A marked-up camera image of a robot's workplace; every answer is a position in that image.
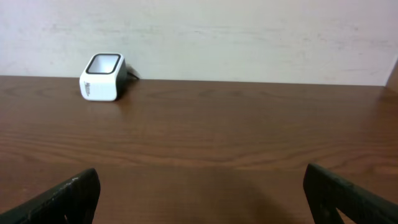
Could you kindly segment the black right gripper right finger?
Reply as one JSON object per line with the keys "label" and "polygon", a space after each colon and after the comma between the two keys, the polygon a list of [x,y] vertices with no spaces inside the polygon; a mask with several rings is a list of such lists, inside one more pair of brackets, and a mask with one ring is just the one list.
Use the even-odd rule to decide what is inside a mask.
{"label": "black right gripper right finger", "polygon": [[317,165],[306,168],[303,189],[315,223],[397,223],[397,205]]}

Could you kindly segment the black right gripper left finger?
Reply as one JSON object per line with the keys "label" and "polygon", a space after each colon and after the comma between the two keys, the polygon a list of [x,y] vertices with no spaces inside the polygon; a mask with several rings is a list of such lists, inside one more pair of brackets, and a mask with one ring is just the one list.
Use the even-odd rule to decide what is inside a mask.
{"label": "black right gripper left finger", "polygon": [[100,191],[90,168],[2,213],[1,223],[92,223]]}

